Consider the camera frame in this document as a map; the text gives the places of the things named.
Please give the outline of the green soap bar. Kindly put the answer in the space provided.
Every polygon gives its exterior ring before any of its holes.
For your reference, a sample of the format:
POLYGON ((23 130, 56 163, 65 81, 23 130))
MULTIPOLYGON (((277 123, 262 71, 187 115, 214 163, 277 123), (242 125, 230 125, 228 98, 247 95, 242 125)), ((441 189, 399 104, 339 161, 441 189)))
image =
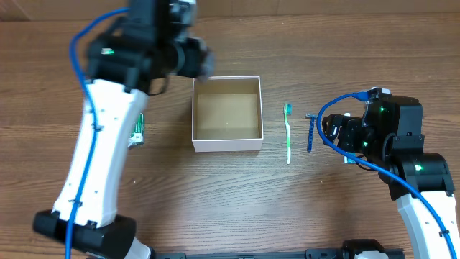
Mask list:
POLYGON ((137 122, 130 134, 128 148, 133 148, 144 144, 144 114, 140 113, 137 122))

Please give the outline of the white green toothpaste tube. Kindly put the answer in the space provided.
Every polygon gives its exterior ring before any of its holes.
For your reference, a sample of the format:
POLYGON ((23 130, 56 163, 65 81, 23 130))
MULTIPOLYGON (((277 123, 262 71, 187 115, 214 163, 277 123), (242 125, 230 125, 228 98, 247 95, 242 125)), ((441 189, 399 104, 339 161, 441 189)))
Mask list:
MULTIPOLYGON (((351 114, 349 112, 345 113, 344 114, 345 117, 350 117, 351 114)), ((351 156, 355 156, 356 153, 349 153, 351 156)), ((348 156, 344 156, 344 164, 352 164, 352 163, 355 163, 354 160, 352 160, 351 158, 349 158, 348 156)))

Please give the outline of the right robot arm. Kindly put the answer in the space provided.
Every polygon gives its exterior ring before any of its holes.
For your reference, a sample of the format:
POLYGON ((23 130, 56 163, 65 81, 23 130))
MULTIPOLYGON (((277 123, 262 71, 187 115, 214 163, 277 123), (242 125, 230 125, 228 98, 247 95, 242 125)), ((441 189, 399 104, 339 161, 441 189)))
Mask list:
POLYGON ((374 89, 325 104, 317 129, 325 145, 387 184, 415 258, 458 258, 454 181, 446 159, 424 151, 422 121, 419 100, 374 89))

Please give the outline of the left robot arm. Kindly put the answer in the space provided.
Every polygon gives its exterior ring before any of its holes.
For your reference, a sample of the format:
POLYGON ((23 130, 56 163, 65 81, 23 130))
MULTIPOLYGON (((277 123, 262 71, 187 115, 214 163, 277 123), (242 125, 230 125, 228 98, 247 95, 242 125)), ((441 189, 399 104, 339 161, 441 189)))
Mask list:
POLYGON ((109 12, 112 24, 94 38, 87 66, 80 65, 79 36, 70 61, 83 94, 80 132, 65 184, 49 210, 36 213, 35 232, 95 258, 153 258, 136 236, 137 224, 117 212, 119 183, 130 135, 152 92, 151 82, 171 75, 205 79, 213 54, 189 34, 194 0, 131 1, 109 12))

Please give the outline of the blue disposable razor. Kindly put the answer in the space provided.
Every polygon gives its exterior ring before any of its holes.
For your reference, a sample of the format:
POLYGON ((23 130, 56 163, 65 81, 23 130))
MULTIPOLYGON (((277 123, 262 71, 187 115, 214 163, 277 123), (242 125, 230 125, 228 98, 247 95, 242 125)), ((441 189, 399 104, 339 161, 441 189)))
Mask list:
POLYGON ((309 126, 309 132, 308 132, 308 145, 307 145, 307 151, 310 153, 313 149, 315 122, 318 116, 316 114, 306 114, 305 117, 310 120, 310 126, 309 126))

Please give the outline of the green white toothbrush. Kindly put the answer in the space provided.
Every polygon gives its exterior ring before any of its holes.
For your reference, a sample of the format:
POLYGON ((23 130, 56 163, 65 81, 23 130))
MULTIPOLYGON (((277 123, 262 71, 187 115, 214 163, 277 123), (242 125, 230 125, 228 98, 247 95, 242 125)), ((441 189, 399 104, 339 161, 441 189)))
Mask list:
POLYGON ((292 113, 292 105, 285 103, 284 108, 283 108, 283 113, 284 113, 284 123, 285 123, 286 138, 287 138, 287 164, 290 165, 291 146, 290 146, 290 125, 288 122, 288 116, 292 113))

